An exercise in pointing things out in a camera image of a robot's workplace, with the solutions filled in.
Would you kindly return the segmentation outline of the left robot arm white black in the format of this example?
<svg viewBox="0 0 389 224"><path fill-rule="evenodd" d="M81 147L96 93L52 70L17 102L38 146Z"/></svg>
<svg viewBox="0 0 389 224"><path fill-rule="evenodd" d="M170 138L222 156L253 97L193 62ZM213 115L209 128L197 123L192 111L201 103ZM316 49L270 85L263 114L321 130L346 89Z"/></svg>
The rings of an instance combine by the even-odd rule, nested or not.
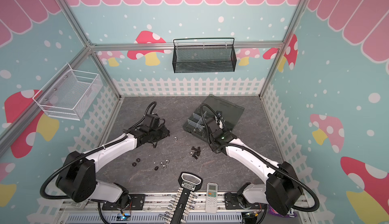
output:
<svg viewBox="0 0 389 224"><path fill-rule="evenodd" d="M76 203L86 200L109 202L117 209L125 209L132 203L129 191L118 183L108 183L96 178L97 172L119 156L170 136L165 120L154 113L153 101L143 117L125 129L121 136L93 150L69 153L63 166L52 173L42 184L40 196L48 200L71 199Z"/></svg>

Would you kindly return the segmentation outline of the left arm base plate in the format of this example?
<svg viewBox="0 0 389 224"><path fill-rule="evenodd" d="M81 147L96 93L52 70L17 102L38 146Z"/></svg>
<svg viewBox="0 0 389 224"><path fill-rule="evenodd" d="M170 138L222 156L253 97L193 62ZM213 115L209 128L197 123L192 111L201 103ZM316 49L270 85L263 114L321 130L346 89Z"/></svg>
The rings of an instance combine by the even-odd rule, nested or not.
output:
<svg viewBox="0 0 389 224"><path fill-rule="evenodd" d="M129 199L125 205L120 205L117 203L104 202L102 210L114 210L114 211L134 211L134 210L143 210L145 204L146 194L130 194Z"/></svg>

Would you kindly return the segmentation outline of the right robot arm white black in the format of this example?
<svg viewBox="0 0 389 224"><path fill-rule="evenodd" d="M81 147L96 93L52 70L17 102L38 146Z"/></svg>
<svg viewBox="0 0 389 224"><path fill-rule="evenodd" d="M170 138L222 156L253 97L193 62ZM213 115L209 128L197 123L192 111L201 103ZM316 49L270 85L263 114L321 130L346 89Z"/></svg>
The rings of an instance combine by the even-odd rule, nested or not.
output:
<svg viewBox="0 0 389 224"><path fill-rule="evenodd" d="M315 192L298 180L291 164L282 164L270 160L246 146L236 135L226 129L225 123L208 104L199 106L204 123L208 146L216 153L223 153L246 166L265 184L263 195L266 203L277 213L287 215L294 209L302 212L315 212L320 207L320 200ZM314 200L311 207L296 206L300 196L307 192Z"/></svg>

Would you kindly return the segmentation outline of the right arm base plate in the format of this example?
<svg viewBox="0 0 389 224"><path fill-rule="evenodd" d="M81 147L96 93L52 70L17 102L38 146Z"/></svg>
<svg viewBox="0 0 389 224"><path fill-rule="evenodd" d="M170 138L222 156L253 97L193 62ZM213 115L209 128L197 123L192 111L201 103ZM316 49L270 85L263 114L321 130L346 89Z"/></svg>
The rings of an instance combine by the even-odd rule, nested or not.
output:
<svg viewBox="0 0 389 224"><path fill-rule="evenodd" d="M227 192L224 195L225 208L227 210L245 209L244 196L240 193Z"/></svg>

